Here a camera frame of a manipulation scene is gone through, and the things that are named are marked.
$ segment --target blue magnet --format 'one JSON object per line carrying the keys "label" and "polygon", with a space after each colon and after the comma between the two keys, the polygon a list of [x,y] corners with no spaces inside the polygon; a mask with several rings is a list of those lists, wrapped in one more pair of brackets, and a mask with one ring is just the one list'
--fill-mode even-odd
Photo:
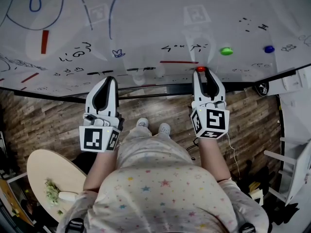
{"label": "blue magnet", "polygon": [[266,52],[266,53],[271,53],[271,52],[274,52],[274,47],[273,46],[266,46],[265,48],[264,48],[264,52]]}

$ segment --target black strap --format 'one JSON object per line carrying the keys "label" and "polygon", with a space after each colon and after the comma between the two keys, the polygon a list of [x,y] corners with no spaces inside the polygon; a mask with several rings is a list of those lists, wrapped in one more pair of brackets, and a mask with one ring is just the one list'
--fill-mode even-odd
{"label": "black strap", "polygon": [[82,218],[72,219],[66,227],[65,233],[83,233],[84,224]]}
{"label": "black strap", "polygon": [[255,226],[251,223],[244,223],[239,230],[240,233],[255,233],[256,229]]}

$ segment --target white cube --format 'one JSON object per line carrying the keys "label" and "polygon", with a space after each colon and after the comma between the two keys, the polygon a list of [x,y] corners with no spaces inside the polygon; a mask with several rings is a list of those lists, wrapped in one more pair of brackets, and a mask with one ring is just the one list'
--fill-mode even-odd
{"label": "white cube", "polygon": [[219,139],[229,129],[228,110],[198,106],[193,110],[191,120],[197,137]]}
{"label": "white cube", "polygon": [[114,151],[120,130],[115,127],[80,126],[80,146],[83,151]]}

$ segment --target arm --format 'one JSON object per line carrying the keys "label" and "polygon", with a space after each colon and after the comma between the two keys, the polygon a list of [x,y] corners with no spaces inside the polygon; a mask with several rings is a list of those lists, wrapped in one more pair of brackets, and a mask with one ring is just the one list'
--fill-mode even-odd
{"label": "arm", "polygon": [[199,150],[202,168],[209,171],[217,182],[231,178],[216,140],[199,138]]}
{"label": "arm", "polygon": [[249,222],[255,226],[256,233],[268,232],[269,218],[265,210],[256,201],[241,192],[237,184],[231,179],[221,181],[219,185],[231,200],[233,210],[241,225]]}
{"label": "arm", "polygon": [[84,182],[84,191],[98,192],[104,179],[116,169],[118,151],[98,153]]}
{"label": "arm", "polygon": [[96,192],[85,191],[80,193],[73,206],[63,215],[57,226],[56,233],[65,233],[69,222],[75,218],[82,218],[84,225],[89,225],[87,210],[92,208],[96,198]]}

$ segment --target red marker line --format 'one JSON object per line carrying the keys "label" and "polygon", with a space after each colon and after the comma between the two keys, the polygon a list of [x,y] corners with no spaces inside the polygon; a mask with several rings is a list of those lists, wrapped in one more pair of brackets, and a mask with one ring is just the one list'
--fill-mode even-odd
{"label": "red marker line", "polygon": [[41,54],[46,54],[47,52],[48,38],[49,38],[49,31],[43,30],[42,31],[42,42],[41,42]]}
{"label": "red marker line", "polygon": [[182,63],[182,64],[198,64],[197,61],[160,61],[160,63]]}
{"label": "red marker line", "polygon": [[23,80],[21,83],[25,83],[27,80],[32,79],[34,76],[37,76],[39,73],[36,72],[35,74],[31,75],[30,77],[28,77],[27,79]]}

